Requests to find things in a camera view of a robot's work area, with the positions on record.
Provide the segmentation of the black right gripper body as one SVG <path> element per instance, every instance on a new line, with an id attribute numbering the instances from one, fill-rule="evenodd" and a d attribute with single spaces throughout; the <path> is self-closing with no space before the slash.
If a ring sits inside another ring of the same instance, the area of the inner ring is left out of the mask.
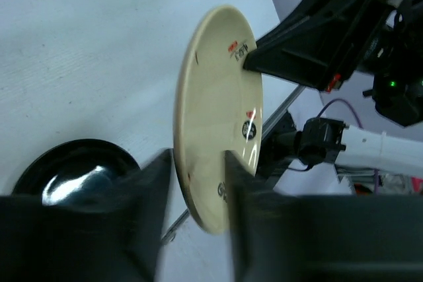
<path id="1" fill-rule="evenodd" d="M 376 111 L 400 126 L 422 122 L 422 0 L 353 0 L 357 70 L 373 75 Z"/>

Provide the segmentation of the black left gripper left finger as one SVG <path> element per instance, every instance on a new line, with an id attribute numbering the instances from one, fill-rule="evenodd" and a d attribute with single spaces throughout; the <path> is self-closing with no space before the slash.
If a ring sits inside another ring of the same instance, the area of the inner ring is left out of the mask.
<path id="1" fill-rule="evenodd" d="M 153 281 L 172 170 L 170 149 L 71 206 L 1 198 L 2 281 Z"/>

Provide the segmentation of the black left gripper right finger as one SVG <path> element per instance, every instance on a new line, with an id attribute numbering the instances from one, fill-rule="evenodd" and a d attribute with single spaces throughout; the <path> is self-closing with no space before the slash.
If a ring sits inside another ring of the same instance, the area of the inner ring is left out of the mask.
<path id="1" fill-rule="evenodd" d="M 275 192 L 224 154 L 236 281 L 421 281 L 419 195 Z"/>

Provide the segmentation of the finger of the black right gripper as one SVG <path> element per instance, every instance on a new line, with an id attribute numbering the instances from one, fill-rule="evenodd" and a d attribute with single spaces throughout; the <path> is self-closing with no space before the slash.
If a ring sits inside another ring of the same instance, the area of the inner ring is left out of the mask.
<path id="1" fill-rule="evenodd" d="M 386 17 L 384 0 L 302 0 L 261 37 L 243 67 L 319 91 L 339 87 Z"/>

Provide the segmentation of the black plate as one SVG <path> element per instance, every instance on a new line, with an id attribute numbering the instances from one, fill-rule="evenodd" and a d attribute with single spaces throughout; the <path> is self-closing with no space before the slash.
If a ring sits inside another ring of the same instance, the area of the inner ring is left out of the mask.
<path id="1" fill-rule="evenodd" d="M 123 148 L 100 139 L 76 139 L 51 148 L 20 175 L 13 194 L 33 195 L 44 205 L 71 205 L 85 194 L 112 187 L 139 169 Z"/>

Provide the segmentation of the beige plate with calligraphy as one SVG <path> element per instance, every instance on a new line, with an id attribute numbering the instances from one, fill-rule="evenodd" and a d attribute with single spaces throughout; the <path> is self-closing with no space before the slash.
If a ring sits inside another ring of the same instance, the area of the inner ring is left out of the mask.
<path id="1" fill-rule="evenodd" d="M 180 69 L 174 164 L 192 218 L 210 234 L 221 234 L 228 227 L 224 152 L 235 152 L 250 173 L 258 165 L 262 76 L 243 68 L 255 48 L 245 16 L 222 5 L 210 10 L 197 26 Z"/>

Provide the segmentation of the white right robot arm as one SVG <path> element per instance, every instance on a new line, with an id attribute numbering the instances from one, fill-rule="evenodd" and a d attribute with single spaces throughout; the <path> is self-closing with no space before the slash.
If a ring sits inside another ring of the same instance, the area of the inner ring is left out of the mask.
<path id="1" fill-rule="evenodd" d="M 363 96 L 401 127 L 422 122 L 422 0 L 302 0 L 263 36 L 243 67 L 330 92 L 353 72 L 373 77 Z M 346 125 L 307 120 L 275 143 L 304 165 L 322 162 L 422 175 L 422 144 Z"/>

